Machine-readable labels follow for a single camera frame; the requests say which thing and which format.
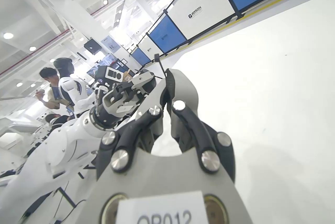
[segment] black cable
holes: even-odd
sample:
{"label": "black cable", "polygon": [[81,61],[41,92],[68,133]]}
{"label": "black cable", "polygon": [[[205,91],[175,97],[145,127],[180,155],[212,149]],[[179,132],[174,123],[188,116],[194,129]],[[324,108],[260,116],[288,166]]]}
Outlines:
{"label": "black cable", "polygon": [[[66,184],[66,187],[65,187],[64,191],[66,191],[66,188],[67,188],[67,186],[68,186],[69,182],[70,182],[70,181],[68,181],[68,182],[67,182],[67,184]],[[56,217],[56,214],[57,214],[57,212],[58,212],[59,206],[61,205],[61,201],[62,201],[63,197],[64,197],[64,196],[62,195],[62,197],[61,197],[61,200],[59,201],[59,204],[58,204],[57,210],[56,210],[56,212],[55,212],[54,218]]]}
{"label": "black cable", "polygon": [[[84,202],[84,201],[86,201],[86,199],[80,200],[80,201],[76,204],[76,206],[71,210],[71,212],[73,212],[73,210],[74,210],[74,209],[75,209],[81,202]],[[69,217],[69,215],[71,214],[71,212],[69,212],[69,214],[62,220],[61,223],[63,223],[63,222]]]}

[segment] joyson logo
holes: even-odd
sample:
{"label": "joyson logo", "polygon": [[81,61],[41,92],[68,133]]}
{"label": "joyson logo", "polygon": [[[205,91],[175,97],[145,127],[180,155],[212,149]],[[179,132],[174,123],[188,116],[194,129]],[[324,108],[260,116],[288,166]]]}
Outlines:
{"label": "joyson logo", "polygon": [[197,7],[191,14],[189,14],[189,18],[194,18],[200,12],[201,12],[201,6]]}

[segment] metal bolt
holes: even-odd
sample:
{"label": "metal bolt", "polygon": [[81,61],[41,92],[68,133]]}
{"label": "metal bolt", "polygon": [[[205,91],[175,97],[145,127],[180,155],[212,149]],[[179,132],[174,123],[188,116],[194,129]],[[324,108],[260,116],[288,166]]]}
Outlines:
{"label": "metal bolt", "polygon": [[110,145],[114,142],[115,140],[115,132],[111,131],[111,132],[107,132],[106,134],[104,134],[103,138],[102,138],[102,143],[104,145]]}
{"label": "metal bolt", "polygon": [[205,151],[201,154],[201,162],[203,166],[212,172],[218,171],[220,167],[220,159],[214,151]]}
{"label": "metal bolt", "polygon": [[129,161],[129,155],[126,150],[117,150],[110,159],[110,166],[114,170],[123,169]]}
{"label": "metal bolt", "polygon": [[185,109],[185,102],[182,100],[177,100],[175,102],[173,102],[173,108],[176,111],[182,111],[183,109]]}
{"label": "metal bolt", "polygon": [[155,105],[153,108],[149,109],[149,113],[151,115],[158,115],[160,113],[160,108],[157,105]]}
{"label": "metal bolt", "polygon": [[219,143],[224,147],[228,147],[231,145],[231,138],[226,133],[223,132],[218,133],[217,139]]}

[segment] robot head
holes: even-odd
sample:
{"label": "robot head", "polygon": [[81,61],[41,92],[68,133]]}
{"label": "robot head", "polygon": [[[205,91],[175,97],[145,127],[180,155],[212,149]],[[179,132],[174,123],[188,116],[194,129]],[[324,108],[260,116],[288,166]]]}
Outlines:
{"label": "robot head", "polygon": [[60,78],[69,77],[74,73],[74,66],[70,58],[58,58],[54,61],[54,66],[58,70]]}

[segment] red pipe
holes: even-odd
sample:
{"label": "red pipe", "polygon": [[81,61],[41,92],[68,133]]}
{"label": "red pipe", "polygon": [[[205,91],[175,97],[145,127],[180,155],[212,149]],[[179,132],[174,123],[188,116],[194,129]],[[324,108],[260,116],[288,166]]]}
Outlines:
{"label": "red pipe", "polygon": [[67,33],[69,31],[65,30],[64,32],[62,32],[61,34],[57,35],[56,37],[54,37],[52,40],[48,41],[47,43],[43,44],[41,47],[37,48],[34,52],[30,53],[29,55],[25,56],[23,59],[19,60],[17,63],[13,64],[12,66],[10,66],[9,68],[7,68],[6,70],[4,70],[3,72],[0,73],[0,75],[4,74],[5,72],[7,72],[8,70],[10,70],[11,68],[15,67],[16,65],[18,65],[19,63],[21,63],[22,61],[26,60],[26,58],[29,58],[32,54],[36,53],[38,50],[40,50],[41,48],[45,47],[47,44],[51,43],[52,41],[54,41],[55,39],[59,38],[60,36],[62,36],[64,33]]}

